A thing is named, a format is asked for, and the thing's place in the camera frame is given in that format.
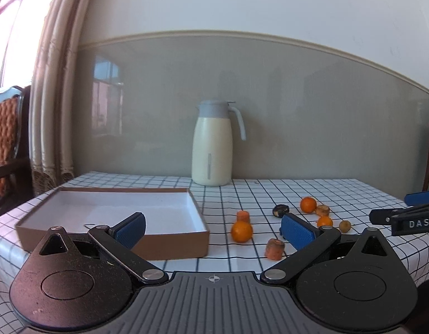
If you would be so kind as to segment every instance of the checkered tablecloth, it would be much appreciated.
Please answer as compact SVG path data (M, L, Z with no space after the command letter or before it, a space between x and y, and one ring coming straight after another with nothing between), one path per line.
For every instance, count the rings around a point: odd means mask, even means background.
M405 207L403 201L356 179L234 179L222 187L200 186L190 178L114 175L90 172L64 186L73 187L146 187L189 188L198 202L210 229L208 255L204 258L152 261L156 266L173 271L255 271L261 273L275 264L264 256L270 238L286 242L284 257L295 252L294 247L279 234L281 219L272 214L276 204L286 204L291 212L315 225L317 216L300 211L302 197L312 196L331 208L335 227L342 220L352 224L349 234L361 233L371 226L369 212L373 208ZM21 327L10 311L8 287L28 257L19 244L15 223L50 192L24 203L0 217L0 333L9 334ZM232 241L229 231L240 209L249 211L253 238L245 244ZM390 228L378 227L416 284L429 279L429 233L391 236Z

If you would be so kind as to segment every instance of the open box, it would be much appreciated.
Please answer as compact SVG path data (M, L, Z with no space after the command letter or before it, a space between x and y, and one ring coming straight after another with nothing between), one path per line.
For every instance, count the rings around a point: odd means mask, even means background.
M68 233L86 233L95 225L114 226L135 212L145 215L146 231L132 251L145 260L207 254L209 230L185 188L59 187L15 228L22 248L33 251L52 226L63 226Z

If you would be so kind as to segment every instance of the wall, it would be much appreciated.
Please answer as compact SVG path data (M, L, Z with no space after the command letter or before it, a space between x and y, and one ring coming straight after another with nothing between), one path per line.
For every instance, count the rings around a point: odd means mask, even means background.
M95 55L120 67L122 134L91 129ZM235 177L357 178L397 197L421 189L429 94L390 74L300 46L224 36L161 37L84 49L73 153L89 170L191 174L198 102L235 100Z
M429 89L429 0L91 0L81 44L187 30L289 38Z

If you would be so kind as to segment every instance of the metal screw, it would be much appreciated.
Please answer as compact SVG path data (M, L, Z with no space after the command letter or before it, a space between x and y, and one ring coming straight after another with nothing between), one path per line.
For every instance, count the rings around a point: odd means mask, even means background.
M286 277L286 273L279 269L270 269L264 273L264 276L269 280L281 280Z
M165 274L159 269L148 269L142 273L142 278L148 281L159 280L163 278Z

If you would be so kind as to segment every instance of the orange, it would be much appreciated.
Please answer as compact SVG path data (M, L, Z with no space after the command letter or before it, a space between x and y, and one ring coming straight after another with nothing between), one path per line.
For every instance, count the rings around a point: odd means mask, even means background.
M244 221L236 221L231 227L231 237L236 242L247 242L253 236L252 225Z
M316 222L316 226L333 226L333 221L329 216L321 216Z
M316 201L312 197L304 197L300 202L302 212L312 213L316 209Z

